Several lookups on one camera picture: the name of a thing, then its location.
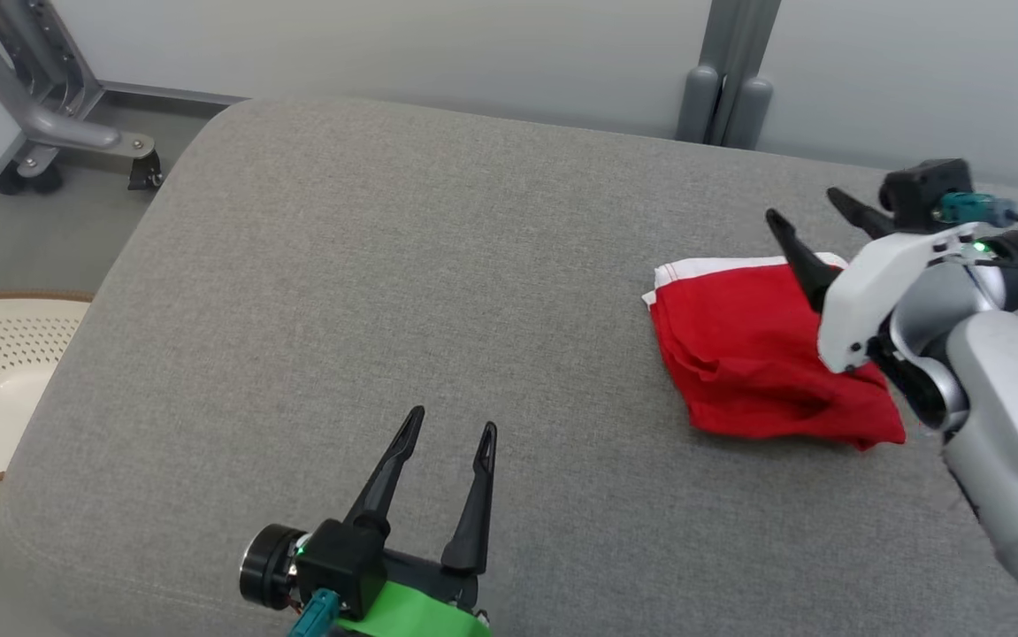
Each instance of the white robotic arm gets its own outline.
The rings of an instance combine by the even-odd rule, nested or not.
[[[768,222],[821,313],[819,358],[836,372],[873,360],[944,435],[946,465],[1018,581],[1018,230],[974,240],[975,221],[1009,221],[947,205],[1000,201],[972,190],[961,160],[890,173],[880,198],[893,218],[829,190],[873,239],[841,273],[775,210]]]

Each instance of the gray cushion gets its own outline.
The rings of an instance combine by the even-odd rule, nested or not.
[[[3,560],[75,633],[284,634],[290,614],[238,594],[246,543],[342,517],[423,403],[388,546],[439,556],[496,420],[496,634],[1014,634],[1018,589],[936,438],[692,430],[638,299],[663,262],[776,254],[771,206],[853,256],[824,189],[873,200],[881,175],[406,105],[235,105],[52,379]]]

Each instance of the metal frame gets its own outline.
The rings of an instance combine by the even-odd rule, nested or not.
[[[780,0],[714,0],[701,57],[686,77],[676,138],[754,149],[772,101],[756,77]]]
[[[44,173],[66,148],[158,164],[148,134],[84,121],[104,89],[47,0],[0,0],[0,102],[27,139],[15,156],[20,176]],[[149,185],[161,182],[156,167]]]

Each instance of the folded garment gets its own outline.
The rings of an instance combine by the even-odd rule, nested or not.
[[[837,268],[836,254],[819,254]],[[655,270],[643,295],[658,346],[699,430],[812,436],[865,451],[906,441],[875,366],[845,374],[816,351],[819,316],[784,257],[689,258]]]

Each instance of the caster wheel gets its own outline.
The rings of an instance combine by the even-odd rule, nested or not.
[[[159,186],[162,186],[162,163],[158,153],[152,151],[150,156],[131,161],[128,190],[158,190]]]
[[[2,174],[0,174],[0,193],[11,197],[23,189],[24,177],[17,174],[17,163],[11,161],[10,165],[6,166],[6,169],[2,170]]]
[[[56,165],[45,168],[44,173],[40,173],[37,177],[30,177],[26,181],[33,190],[42,194],[54,193],[60,186],[64,185],[64,179],[60,178],[60,171],[57,170]]]

